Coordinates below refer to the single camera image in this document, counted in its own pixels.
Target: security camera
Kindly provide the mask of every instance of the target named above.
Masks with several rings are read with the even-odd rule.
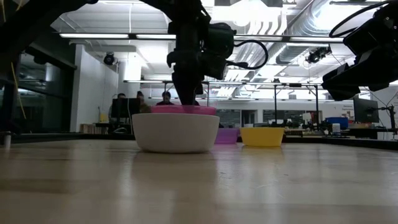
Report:
[[[114,52],[107,52],[104,58],[105,65],[115,65],[118,62],[117,58],[114,57]]]

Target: purple bowl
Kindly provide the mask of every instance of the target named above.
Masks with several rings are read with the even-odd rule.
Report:
[[[236,144],[239,128],[219,128],[215,144]]]

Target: table surface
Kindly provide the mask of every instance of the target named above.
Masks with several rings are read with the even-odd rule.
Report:
[[[2,224],[398,223],[398,153],[322,144],[139,152],[134,141],[0,151]]]

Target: black cable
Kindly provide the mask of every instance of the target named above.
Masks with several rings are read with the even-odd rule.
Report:
[[[377,7],[380,7],[380,6],[383,6],[383,5],[385,5],[385,4],[392,3],[392,2],[394,2],[394,1],[395,1],[395,0],[387,0],[387,1],[384,1],[384,2],[376,3],[376,4],[374,4],[374,5],[365,7],[365,8],[363,8],[363,9],[360,9],[360,10],[354,12],[352,15],[348,16],[348,17],[345,18],[343,21],[341,21],[339,24],[337,24],[337,25],[330,31],[329,37],[330,37],[330,38],[335,38],[335,37],[341,37],[342,35],[345,35],[345,34],[349,34],[350,32],[356,30],[358,27],[355,27],[355,28],[352,28],[352,29],[343,31],[343,32],[341,32],[341,33],[339,33],[339,34],[334,34],[334,33],[336,32],[337,29],[339,29],[342,25],[346,24],[346,23],[347,23],[348,21],[350,21],[352,18],[354,18],[354,17],[356,17],[356,16],[358,16],[358,15],[360,15],[360,14],[366,12],[366,11],[369,11],[369,10],[371,10],[371,9],[374,9],[374,8],[377,8]]]
[[[234,45],[234,47],[240,47],[240,46],[242,46],[244,44],[247,44],[247,43],[255,43],[255,44],[260,45],[260,47],[264,50],[264,53],[265,53],[265,56],[266,56],[266,58],[264,59],[264,62],[261,65],[258,65],[258,66],[255,66],[255,67],[249,67],[249,64],[247,62],[231,62],[231,61],[227,61],[227,65],[235,65],[235,66],[238,66],[239,68],[244,68],[244,69],[249,69],[249,70],[257,70],[257,69],[262,68],[263,66],[266,65],[266,63],[268,62],[268,57],[269,57],[268,50],[267,50],[267,47],[261,41],[258,41],[258,40],[245,40],[245,41],[243,41],[241,43],[238,43],[238,44]]]

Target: yellow bowl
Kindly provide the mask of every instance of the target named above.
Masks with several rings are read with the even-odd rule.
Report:
[[[241,128],[243,144],[247,146],[279,147],[285,128]]]

